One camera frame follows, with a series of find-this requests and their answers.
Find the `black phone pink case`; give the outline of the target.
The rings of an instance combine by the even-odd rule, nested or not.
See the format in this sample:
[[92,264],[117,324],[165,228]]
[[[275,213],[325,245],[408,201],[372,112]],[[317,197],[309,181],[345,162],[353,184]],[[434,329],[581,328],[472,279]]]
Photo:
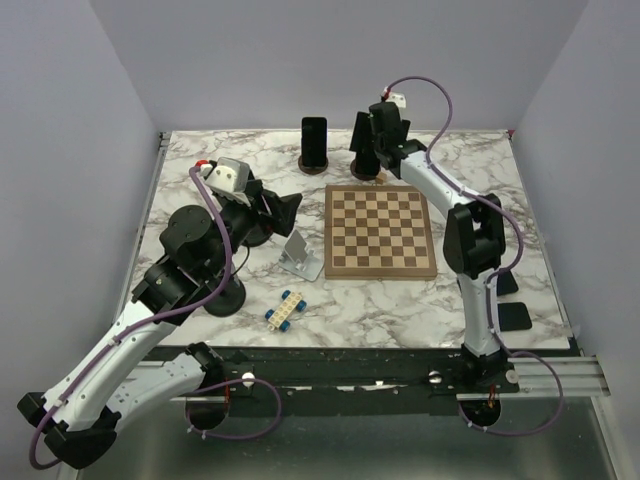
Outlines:
[[362,149],[356,153],[358,170],[362,173],[375,174],[380,171],[380,162],[372,149]]

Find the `black phone teal case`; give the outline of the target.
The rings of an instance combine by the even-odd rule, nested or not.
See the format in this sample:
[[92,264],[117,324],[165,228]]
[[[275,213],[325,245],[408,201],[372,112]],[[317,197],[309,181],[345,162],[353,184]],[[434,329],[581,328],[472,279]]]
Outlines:
[[502,272],[498,275],[496,283],[496,292],[498,297],[514,294],[518,291],[518,283],[511,271]]

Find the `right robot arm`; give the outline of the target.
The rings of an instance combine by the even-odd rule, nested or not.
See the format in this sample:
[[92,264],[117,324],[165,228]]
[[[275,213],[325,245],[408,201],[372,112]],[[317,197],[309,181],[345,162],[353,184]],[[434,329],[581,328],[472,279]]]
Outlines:
[[398,106],[379,102],[356,114],[351,149],[415,187],[445,217],[443,254],[463,300],[465,333],[460,379],[480,392],[505,361],[499,343],[497,276],[506,250],[500,200],[465,187],[430,159],[428,148],[408,138]]

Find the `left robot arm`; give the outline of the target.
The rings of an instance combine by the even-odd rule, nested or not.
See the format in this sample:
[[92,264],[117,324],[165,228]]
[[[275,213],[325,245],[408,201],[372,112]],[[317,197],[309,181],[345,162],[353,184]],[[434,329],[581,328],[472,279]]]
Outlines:
[[146,411],[175,396],[209,395],[233,385],[222,358],[203,342],[141,378],[127,377],[195,310],[221,301],[235,283],[233,256],[251,231],[283,237],[293,231],[302,196],[280,197],[259,180],[240,192],[195,185],[205,203],[169,217],[159,237],[163,255],[104,336],[56,385],[19,400],[20,413],[35,428],[29,447],[34,469],[66,464],[81,470]]

